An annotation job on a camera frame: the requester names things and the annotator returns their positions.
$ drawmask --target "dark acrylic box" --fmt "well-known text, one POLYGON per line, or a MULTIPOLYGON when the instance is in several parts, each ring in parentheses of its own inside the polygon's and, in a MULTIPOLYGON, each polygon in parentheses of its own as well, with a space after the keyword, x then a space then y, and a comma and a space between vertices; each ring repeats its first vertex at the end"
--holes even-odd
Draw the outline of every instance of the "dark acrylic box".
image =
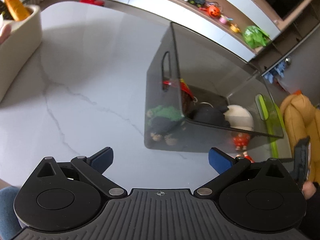
POLYGON ((183 152, 217 147, 235 154, 282 137, 276 106, 260 72, 219 44, 171 23, 147 72, 145 146, 183 152), (198 118, 201 107, 229 105, 251 116, 229 117, 230 127, 221 118, 198 118), (246 128, 252 122, 253 127, 246 128), (236 150, 234 138, 242 134, 248 134, 250 142, 247 149, 236 150))

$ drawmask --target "green plush doll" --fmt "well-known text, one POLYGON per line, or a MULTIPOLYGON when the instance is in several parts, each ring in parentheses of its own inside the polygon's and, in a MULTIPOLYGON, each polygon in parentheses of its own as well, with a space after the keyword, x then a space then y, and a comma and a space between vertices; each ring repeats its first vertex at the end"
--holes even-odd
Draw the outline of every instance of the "green plush doll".
POLYGON ((269 35, 257 26, 248 26, 242 36, 252 49, 268 44, 269 35))
POLYGON ((183 119, 183 115, 179 110, 173 106, 157 106, 148 110, 146 115, 150 118, 147 121, 147 126, 154 141, 161 141, 164 138, 167 145, 175 145, 177 143, 177 139, 172 138, 172 134, 168 134, 168 131, 183 119))

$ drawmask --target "white shelf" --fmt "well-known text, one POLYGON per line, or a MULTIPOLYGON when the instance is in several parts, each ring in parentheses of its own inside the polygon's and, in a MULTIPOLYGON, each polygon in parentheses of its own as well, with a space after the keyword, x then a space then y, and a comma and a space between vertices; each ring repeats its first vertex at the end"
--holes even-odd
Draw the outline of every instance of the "white shelf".
POLYGON ((169 0, 129 0, 129 5, 179 23, 229 49, 245 61, 255 54, 236 38, 196 13, 169 0))
POLYGON ((252 0, 227 0, 241 12, 243 12, 250 20, 252 20, 259 28, 270 35, 270 39, 276 38, 280 30, 270 20, 270 18, 252 1, 252 0))

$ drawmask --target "yellow cushion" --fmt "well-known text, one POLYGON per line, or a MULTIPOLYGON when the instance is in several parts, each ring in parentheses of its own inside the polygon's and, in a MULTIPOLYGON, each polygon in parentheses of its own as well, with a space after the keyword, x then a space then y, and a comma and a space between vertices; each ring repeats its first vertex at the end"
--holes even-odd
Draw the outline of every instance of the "yellow cushion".
POLYGON ((307 131, 301 114, 292 105, 289 105, 284 111, 284 124, 293 156, 294 146, 300 139, 307 137, 307 131))
POLYGON ((292 156, 297 142, 310 136, 311 164, 308 180, 320 183, 320 110, 304 95, 289 95, 281 104, 292 156))
POLYGON ((315 167, 315 178, 314 178, 314 180, 311 180, 308 178, 308 180, 316 181, 316 182, 320 183, 320 162, 314 163, 314 167, 315 167))
POLYGON ((310 122, 314 120, 316 109, 306 96, 297 95, 291 100, 291 105, 301 114, 305 125, 310 124, 310 122))
POLYGON ((310 135, 311 160, 313 162, 318 162, 320 161, 320 138, 318 136, 318 129, 315 120, 307 126, 307 134, 310 135))

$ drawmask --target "orange toy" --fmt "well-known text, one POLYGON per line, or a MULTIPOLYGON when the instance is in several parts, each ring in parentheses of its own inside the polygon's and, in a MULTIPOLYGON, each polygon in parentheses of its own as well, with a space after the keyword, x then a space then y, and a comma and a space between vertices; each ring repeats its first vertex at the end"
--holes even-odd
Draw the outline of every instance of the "orange toy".
POLYGON ((233 138, 233 142, 236 146, 236 151, 246 150, 250 141, 250 134, 238 133, 237 136, 233 138))
POLYGON ((4 0, 4 2, 15 21, 23 21, 30 16, 20 0, 4 0))
POLYGON ((209 16, 212 18, 219 17, 221 15, 221 10, 216 5, 210 5, 208 8, 199 8, 201 11, 208 12, 209 16))

